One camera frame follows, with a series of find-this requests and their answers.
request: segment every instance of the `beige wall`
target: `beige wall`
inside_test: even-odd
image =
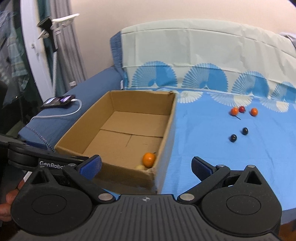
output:
[[[109,39],[144,22],[210,18],[296,33],[296,8],[288,0],[71,0],[88,77],[113,65]]]

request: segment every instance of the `metal screw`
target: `metal screw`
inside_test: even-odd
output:
[[[183,201],[191,201],[194,199],[194,195],[192,195],[191,193],[183,193],[180,195],[180,198],[183,200]]]
[[[99,195],[98,198],[102,201],[109,201],[113,198],[113,195],[111,195],[110,193],[102,193]]]

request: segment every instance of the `orange tomato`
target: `orange tomato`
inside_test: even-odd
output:
[[[258,110],[256,108],[252,108],[251,111],[250,111],[250,114],[252,116],[256,116],[256,115],[258,115]]]
[[[156,155],[154,153],[147,152],[142,158],[143,165],[151,168],[155,162]]]
[[[230,111],[230,114],[235,116],[239,113],[239,109],[237,107],[233,107]]]

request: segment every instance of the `cardboard box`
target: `cardboard box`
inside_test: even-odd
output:
[[[56,144],[59,153],[102,158],[94,178],[120,194],[160,193],[175,134],[176,95],[160,91],[106,93]],[[135,169],[146,152],[156,153],[147,170]]]

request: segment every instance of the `human hand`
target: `human hand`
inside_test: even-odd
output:
[[[11,204],[24,184],[25,184],[24,180],[21,180],[21,182],[17,186],[17,189],[12,190],[6,194],[6,203],[0,204],[0,220],[4,222],[11,221],[11,215],[10,215]]]

